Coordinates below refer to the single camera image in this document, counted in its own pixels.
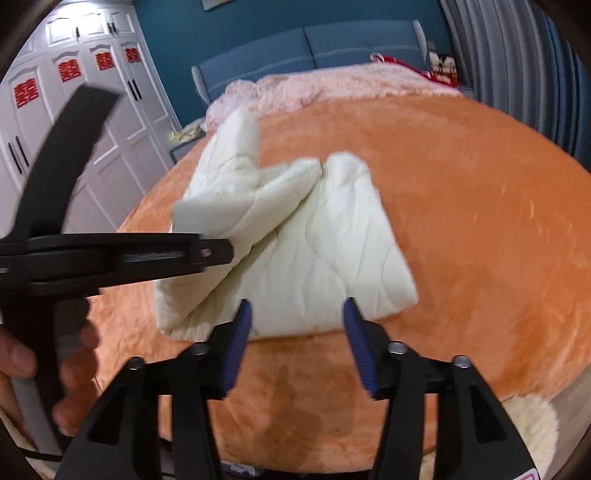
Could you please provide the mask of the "person left hand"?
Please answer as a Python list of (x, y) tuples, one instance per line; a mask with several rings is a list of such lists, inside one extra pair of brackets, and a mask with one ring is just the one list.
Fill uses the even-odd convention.
[(58, 361), (1, 327), (1, 410), (32, 445), (57, 453), (81, 427), (98, 398), (98, 345), (97, 330), (86, 321), (78, 347)]

